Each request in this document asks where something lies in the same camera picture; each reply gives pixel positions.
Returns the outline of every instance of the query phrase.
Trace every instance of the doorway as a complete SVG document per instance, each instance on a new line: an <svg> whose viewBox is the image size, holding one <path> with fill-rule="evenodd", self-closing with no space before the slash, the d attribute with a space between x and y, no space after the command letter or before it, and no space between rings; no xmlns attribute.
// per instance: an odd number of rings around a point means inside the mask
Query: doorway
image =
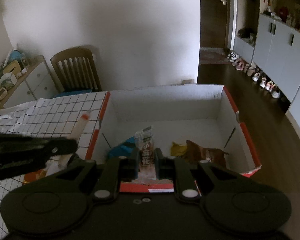
<svg viewBox="0 0 300 240"><path fill-rule="evenodd" d="M201 48L225 48L228 42L229 0L200 0Z"/></svg>

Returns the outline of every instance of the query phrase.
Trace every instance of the round screw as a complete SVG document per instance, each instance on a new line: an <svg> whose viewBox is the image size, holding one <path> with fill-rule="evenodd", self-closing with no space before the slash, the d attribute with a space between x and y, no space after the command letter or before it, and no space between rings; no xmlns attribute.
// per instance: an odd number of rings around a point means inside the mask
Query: round screw
<svg viewBox="0 0 300 240"><path fill-rule="evenodd" d="M57 151L58 151L58 148L57 148L57 147L54 147L54 148L52 149L51 152L52 152L53 154L55 154Z"/></svg>
<svg viewBox="0 0 300 240"><path fill-rule="evenodd" d="M196 197L198 195L198 192L194 189L186 189L182 192L182 195L184 197L192 198L192 197Z"/></svg>
<svg viewBox="0 0 300 240"><path fill-rule="evenodd" d="M105 190L105 189L100 189L100 190L97 190L95 193L94 193L95 197L97 198L107 198L110 196L110 192Z"/></svg>
<svg viewBox="0 0 300 240"><path fill-rule="evenodd" d="M144 197L144 198L142 199L142 201L143 201L143 202L150 202L150 201L151 201L151 199L150 199L150 198L148 198L148 197Z"/></svg>
<svg viewBox="0 0 300 240"><path fill-rule="evenodd" d="M134 200L133 200L133 203L134 203L134 204L141 204L142 201L141 201L140 199L134 199Z"/></svg>

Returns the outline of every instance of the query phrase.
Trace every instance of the shoe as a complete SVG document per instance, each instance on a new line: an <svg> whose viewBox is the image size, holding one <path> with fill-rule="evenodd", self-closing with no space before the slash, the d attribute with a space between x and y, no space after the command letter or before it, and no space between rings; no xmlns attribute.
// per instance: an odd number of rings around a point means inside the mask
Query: shoe
<svg viewBox="0 0 300 240"><path fill-rule="evenodd" d="M233 51L233 52L231 52L231 53L228 54L227 58L231 58L234 55L235 55L235 52Z"/></svg>
<svg viewBox="0 0 300 240"><path fill-rule="evenodd" d="M232 65L236 67L237 65L239 65L240 61L241 59L237 59L235 62L232 63Z"/></svg>
<svg viewBox="0 0 300 240"><path fill-rule="evenodd" d="M261 75L260 72L255 73L255 75L253 76L252 80L253 80L254 82L257 82L257 81L259 80L259 78L260 78L260 75Z"/></svg>
<svg viewBox="0 0 300 240"><path fill-rule="evenodd" d="M235 62L239 58L240 56L238 54L235 54L234 56L230 57L230 62Z"/></svg>
<svg viewBox="0 0 300 240"><path fill-rule="evenodd" d="M280 97L280 91L279 89L275 89L272 93L271 93L273 98L279 98Z"/></svg>
<svg viewBox="0 0 300 240"><path fill-rule="evenodd" d="M270 81L266 84L265 89L269 91L272 85L273 85L273 81L270 80Z"/></svg>
<svg viewBox="0 0 300 240"><path fill-rule="evenodd" d="M277 88L277 85L272 83L271 87L269 88L269 92L271 93L273 90Z"/></svg>
<svg viewBox="0 0 300 240"><path fill-rule="evenodd" d="M247 72L247 70L248 70L248 68L250 68L250 67L251 67L251 65L250 65L250 64L246 64L246 65L244 65L243 72L244 72L244 73L246 73L246 72Z"/></svg>
<svg viewBox="0 0 300 240"><path fill-rule="evenodd" d="M244 69L244 62L243 61L241 61L236 67L235 67L235 69L236 70L239 70L239 71L242 71L243 69Z"/></svg>
<svg viewBox="0 0 300 240"><path fill-rule="evenodd" d="M261 79L260 87L265 88L266 82L267 82L267 78L266 78L266 77L263 77L263 78Z"/></svg>

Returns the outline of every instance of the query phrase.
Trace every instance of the floor mat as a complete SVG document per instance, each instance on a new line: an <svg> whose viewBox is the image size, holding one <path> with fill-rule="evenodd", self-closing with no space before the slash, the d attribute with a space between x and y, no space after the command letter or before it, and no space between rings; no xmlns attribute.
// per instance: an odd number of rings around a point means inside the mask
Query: floor mat
<svg viewBox="0 0 300 240"><path fill-rule="evenodd" d="M223 49L200 48L199 65L201 64L229 64Z"/></svg>

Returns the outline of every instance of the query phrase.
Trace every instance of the wooden floor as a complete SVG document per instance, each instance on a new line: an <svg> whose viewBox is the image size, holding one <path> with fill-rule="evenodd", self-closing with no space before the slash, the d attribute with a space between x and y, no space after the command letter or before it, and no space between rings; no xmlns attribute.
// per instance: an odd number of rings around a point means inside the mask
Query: wooden floor
<svg viewBox="0 0 300 240"><path fill-rule="evenodd" d="M251 178L285 192L292 216L284 231L300 239L300 140L277 99L232 65L200 65L198 84L226 85L245 122L262 168Z"/></svg>

